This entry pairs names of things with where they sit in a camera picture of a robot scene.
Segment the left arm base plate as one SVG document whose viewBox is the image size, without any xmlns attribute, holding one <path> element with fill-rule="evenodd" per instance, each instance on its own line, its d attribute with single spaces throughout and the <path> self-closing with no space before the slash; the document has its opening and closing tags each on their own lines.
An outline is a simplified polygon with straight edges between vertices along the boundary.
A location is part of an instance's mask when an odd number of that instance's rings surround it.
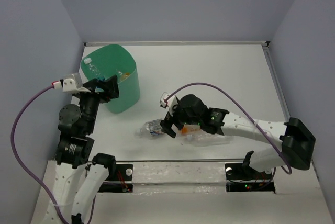
<svg viewBox="0 0 335 224">
<path fill-rule="evenodd" d="M 100 186 L 99 193 L 132 193 L 133 164 L 117 163 L 116 170 Z"/>
</svg>

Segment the white label clear bottle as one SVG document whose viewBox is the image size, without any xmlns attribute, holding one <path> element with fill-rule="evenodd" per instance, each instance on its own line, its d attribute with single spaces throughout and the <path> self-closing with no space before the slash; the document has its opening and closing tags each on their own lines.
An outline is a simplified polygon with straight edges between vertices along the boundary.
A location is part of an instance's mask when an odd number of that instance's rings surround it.
<svg viewBox="0 0 335 224">
<path fill-rule="evenodd" d="M 137 137 L 159 137 L 165 133 L 162 131 L 160 125 L 162 119 L 155 119 L 145 122 L 140 128 L 135 132 Z"/>
</svg>

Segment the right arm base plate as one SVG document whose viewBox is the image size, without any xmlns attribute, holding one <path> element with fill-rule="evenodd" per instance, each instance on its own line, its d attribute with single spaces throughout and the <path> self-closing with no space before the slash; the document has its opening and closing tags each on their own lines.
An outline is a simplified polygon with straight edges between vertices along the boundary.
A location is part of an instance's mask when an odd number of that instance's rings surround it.
<svg viewBox="0 0 335 224">
<path fill-rule="evenodd" d="M 275 192 L 272 172 L 246 172 L 241 163 L 226 163 L 226 192 Z"/>
</svg>

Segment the orange label bottle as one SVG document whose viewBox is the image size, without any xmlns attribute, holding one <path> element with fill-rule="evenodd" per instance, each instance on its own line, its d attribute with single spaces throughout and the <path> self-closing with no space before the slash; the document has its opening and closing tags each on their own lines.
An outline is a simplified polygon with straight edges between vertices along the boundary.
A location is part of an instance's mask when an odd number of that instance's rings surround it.
<svg viewBox="0 0 335 224">
<path fill-rule="evenodd" d="M 184 127 L 180 130 L 180 136 L 184 137 L 187 135 L 192 135 L 194 133 L 198 133 L 201 131 L 199 125 L 184 125 Z"/>
</svg>

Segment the large clear bottle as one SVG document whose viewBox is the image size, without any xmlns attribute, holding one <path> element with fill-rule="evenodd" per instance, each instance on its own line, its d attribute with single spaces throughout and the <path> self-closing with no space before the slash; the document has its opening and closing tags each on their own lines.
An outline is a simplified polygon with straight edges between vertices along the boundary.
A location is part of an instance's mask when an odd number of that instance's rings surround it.
<svg viewBox="0 0 335 224">
<path fill-rule="evenodd" d="M 232 140 L 233 137 L 230 136 L 211 135 L 209 133 L 192 133 L 188 134 L 185 138 L 187 143 L 198 147 L 225 145 L 229 144 Z"/>
</svg>

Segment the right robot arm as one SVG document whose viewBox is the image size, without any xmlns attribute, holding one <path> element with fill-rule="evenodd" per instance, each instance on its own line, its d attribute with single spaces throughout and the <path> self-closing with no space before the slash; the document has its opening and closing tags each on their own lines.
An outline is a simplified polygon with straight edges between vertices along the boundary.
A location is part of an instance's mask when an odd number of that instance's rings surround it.
<svg viewBox="0 0 335 224">
<path fill-rule="evenodd" d="M 286 166 L 306 171 L 310 168 L 316 138 L 298 118 L 287 122 L 271 122 L 239 116 L 225 109 L 207 107 L 193 94 L 178 99 L 164 93 L 160 106 L 168 112 L 160 122 L 162 131 L 172 138 L 173 130 L 181 130 L 185 125 L 198 126 L 202 131 L 229 137 L 243 137 L 267 143 L 262 151 L 249 151 L 241 164 L 241 172 L 247 178 L 276 167 Z"/>
</svg>

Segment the yellow cap small bottle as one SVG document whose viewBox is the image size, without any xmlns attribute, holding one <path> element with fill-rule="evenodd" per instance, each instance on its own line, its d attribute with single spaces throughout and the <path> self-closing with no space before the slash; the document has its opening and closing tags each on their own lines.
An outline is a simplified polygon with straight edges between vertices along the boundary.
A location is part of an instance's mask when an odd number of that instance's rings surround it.
<svg viewBox="0 0 335 224">
<path fill-rule="evenodd" d="M 122 82 L 130 76 L 130 73 L 129 72 L 117 71 L 117 76 L 118 76 L 118 80 L 120 82 Z"/>
</svg>

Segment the blue label clear bottle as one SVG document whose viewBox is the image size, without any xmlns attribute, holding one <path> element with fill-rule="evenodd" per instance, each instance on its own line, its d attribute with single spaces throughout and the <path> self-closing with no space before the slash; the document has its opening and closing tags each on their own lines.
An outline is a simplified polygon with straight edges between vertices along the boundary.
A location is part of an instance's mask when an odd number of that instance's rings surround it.
<svg viewBox="0 0 335 224">
<path fill-rule="evenodd" d="M 93 64 L 91 58 L 84 59 L 84 64 L 89 68 L 91 74 L 94 76 L 95 79 L 98 79 L 100 81 L 105 80 L 105 77 L 102 75 L 100 70 Z"/>
</svg>

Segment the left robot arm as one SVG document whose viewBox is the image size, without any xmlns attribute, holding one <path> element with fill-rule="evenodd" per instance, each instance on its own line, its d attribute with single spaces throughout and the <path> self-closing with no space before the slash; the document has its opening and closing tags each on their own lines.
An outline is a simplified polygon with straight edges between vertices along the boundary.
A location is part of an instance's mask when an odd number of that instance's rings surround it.
<svg viewBox="0 0 335 224">
<path fill-rule="evenodd" d="M 79 99 L 59 112 L 60 140 L 55 152 L 52 196 L 42 223 L 83 223 L 93 215 L 95 197 L 104 180 L 115 176 L 116 160 L 99 153 L 89 159 L 99 105 L 118 98 L 118 77 L 82 82 L 78 73 L 53 82 L 55 89 Z"/>
</svg>

